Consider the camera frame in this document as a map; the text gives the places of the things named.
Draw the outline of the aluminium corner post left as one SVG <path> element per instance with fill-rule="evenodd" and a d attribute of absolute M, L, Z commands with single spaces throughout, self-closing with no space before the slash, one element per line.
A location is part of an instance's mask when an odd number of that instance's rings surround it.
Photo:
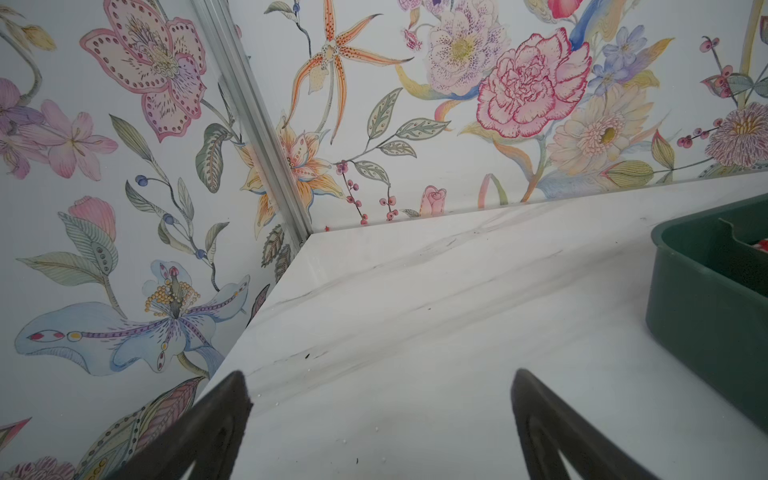
<path fill-rule="evenodd" d="M 283 215 L 286 229 L 298 245 L 303 246 L 312 234 L 311 221 L 300 201 L 291 169 L 283 158 L 250 61 L 236 34 L 228 3 L 193 0 L 191 4 L 211 45 L 238 119 L 261 161 L 270 197 Z"/>

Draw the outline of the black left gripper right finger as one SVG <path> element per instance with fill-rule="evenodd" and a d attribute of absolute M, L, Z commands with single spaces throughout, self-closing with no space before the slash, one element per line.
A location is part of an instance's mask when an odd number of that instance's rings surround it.
<path fill-rule="evenodd" d="M 567 465 L 583 479 L 653 479 L 527 369 L 519 369 L 510 399 L 528 475 L 568 479 Z"/>

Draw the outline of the green plastic organizer bin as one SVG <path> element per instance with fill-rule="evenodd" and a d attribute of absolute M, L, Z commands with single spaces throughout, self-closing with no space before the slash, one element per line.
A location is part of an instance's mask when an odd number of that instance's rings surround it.
<path fill-rule="evenodd" d="M 668 220 L 646 325 L 654 339 L 758 428 L 767 428 L 767 197 Z"/>

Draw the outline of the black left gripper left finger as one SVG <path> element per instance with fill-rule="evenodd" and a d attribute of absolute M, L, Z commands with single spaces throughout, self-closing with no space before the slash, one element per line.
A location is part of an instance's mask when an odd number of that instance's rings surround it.
<path fill-rule="evenodd" d="M 252 407 L 245 375 L 234 371 L 110 477 L 229 479 Z"/>

